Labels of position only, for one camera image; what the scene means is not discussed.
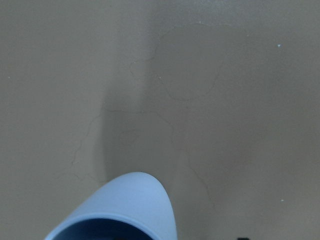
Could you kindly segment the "light blue plastic cup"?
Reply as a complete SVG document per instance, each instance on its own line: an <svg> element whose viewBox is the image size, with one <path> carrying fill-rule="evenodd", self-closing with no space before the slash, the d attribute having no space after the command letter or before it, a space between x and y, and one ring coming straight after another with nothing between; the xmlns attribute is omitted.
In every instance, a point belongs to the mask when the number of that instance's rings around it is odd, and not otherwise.
<svg viewBox="0 0 320 240"><path fill-rule="evenodd" d="M131 172L106 183L80 204L47 240L176 240L173 207L152 175Z"/></svg>

